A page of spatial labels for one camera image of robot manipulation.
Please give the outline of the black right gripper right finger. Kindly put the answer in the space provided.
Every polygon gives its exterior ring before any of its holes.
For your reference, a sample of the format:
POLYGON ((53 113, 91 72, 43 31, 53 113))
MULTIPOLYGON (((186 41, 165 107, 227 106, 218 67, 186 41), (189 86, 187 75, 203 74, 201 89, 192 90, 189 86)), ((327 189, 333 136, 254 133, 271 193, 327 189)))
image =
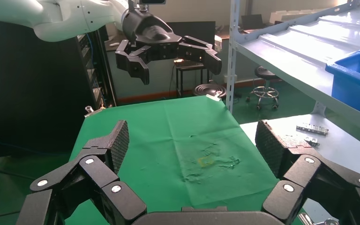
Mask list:
POLYGON ((255 145, 278 178, 262 210, 285 225, 298 217, 307 199, 319 203, 341 225, 360 225, 360 173, 336 164, 306 141, 257 123, 255 145))

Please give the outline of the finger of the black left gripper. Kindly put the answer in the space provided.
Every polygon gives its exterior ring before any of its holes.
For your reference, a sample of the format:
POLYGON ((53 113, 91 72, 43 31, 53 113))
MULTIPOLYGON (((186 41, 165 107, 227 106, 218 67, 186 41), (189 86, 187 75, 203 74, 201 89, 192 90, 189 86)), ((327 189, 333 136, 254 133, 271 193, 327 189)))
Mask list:
POLYGON ((219 75, 222 61, 213 45, 191 36, 184 36, 178 43, 178 58, 203 64, 210 72, 219 75))
POLYGON ((115 51, 116 65, 120 70, 127 71, 132 78, 139 78, 144 85, 150 83, 150 72, 147 64, 151 61, 151 46, 137 47, 124 39, 115 51))

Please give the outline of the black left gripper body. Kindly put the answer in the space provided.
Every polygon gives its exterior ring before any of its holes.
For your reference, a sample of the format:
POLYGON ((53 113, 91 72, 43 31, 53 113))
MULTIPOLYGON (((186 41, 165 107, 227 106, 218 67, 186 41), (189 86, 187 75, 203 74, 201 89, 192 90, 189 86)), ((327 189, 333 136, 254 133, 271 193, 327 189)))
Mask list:
POLYGON ((132 44, 145 49, 148 61, 178 57, 178 44, 182 37, 160 18, 134 9, 125 15, 122 28, 132 44))

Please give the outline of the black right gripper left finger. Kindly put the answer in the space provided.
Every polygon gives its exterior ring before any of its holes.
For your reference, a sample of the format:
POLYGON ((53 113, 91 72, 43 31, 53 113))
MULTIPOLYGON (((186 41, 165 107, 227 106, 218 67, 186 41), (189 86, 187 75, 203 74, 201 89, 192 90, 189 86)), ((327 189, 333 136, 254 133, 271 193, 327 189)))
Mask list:
POLYGON ((75 159, 32 182, 17 224, 63 225, 85 201, 111 225, 135 222, 147 207, 118 176, 128 145, 125 120, 108 135, 88 140, 75 159))

